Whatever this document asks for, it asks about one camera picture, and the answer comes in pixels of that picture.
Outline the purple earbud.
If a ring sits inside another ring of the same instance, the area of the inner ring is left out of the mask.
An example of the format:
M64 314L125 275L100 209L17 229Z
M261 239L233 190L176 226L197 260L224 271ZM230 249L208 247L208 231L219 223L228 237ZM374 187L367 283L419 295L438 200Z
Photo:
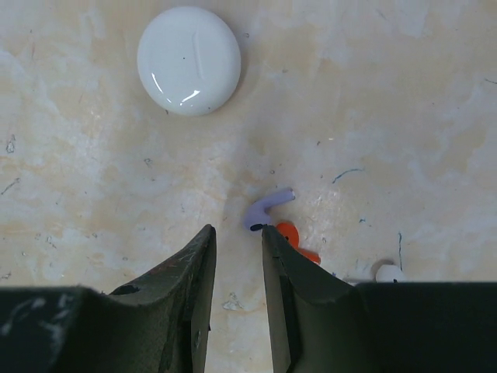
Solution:
M291 202L295 199L292 188L286 188L270 193L256 200L245 211L243 224L250 232L261 230L264 225L271 224L269 210L273 207Z

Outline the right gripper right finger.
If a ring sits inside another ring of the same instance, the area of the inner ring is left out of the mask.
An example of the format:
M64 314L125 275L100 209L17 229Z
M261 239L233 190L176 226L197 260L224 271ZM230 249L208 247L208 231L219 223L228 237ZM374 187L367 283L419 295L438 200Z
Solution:
M493 282L350 285L262 230L276 372L494 372Z

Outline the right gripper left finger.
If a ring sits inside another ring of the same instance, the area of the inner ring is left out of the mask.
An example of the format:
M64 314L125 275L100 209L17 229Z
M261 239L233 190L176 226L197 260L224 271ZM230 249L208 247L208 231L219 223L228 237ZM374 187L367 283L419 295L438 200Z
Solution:
M3 372L202 372L216 267L204 226L109 294L83 286L1 289Z

